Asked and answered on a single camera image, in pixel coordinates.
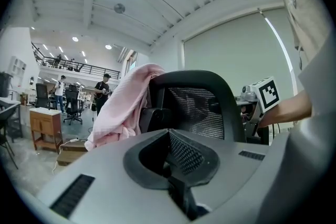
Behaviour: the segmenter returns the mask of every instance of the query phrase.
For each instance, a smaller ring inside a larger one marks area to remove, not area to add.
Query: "shelf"
[[[41,147],[47,147],[47,148],[52,148],[52,149],[56,149],[56,146],[54,144],[54,142],[46,142],[43,140],[39,140],[35,142],[35,145],[37,146],[41,146]]]

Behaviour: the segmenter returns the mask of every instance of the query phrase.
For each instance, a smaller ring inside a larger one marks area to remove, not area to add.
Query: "wooden side table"
[[[60,111],[33,108],[29,112],[31,136],[35,150],[37,150],[38,146],[41,146],[54,149],[59,154],[59,147],[63,144]],[[35,132],[41,134],[38,139],[35,139]],[[45,135],[52,136],[53,142],[46,141]]]

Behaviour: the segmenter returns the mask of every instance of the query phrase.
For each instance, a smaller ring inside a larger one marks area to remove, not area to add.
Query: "railing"
[[[48,66],[57,69],[63,69],[73,72],[80,72],[84,74],[92,74],[96,76],[103,77],[104,74],[108,73],[111,76],[111,79],[119,79],[119,71],[106,69],[102,67],[96,67],[87,65],[85,63],[79,63],[74,61],[68,61],[63,59],[57,59],[52,57],[45,57],[32,43],[34,55],[36,62],[38,62],[41,66]]]

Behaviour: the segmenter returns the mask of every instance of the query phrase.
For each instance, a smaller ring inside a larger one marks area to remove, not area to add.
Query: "mesh grille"
[[[170,135],[170,151],[184,175],[197,169],[204,160],[202,153],[174,135]]]
[[[179,106],[179,129],[224,139],[222,115],[209,110],[208,101],[215,97],[211,92],[197,88],[169,88],[169,91]]]

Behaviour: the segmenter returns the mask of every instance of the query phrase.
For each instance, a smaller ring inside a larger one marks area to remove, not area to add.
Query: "pink cloth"
[[[147,105],[148,85],[165,73],[154,63],[133,68],[120,80],[112,96],[101,108],[91,134],[85,142],[88,151],[95,147],[140,134],[139,117]]]

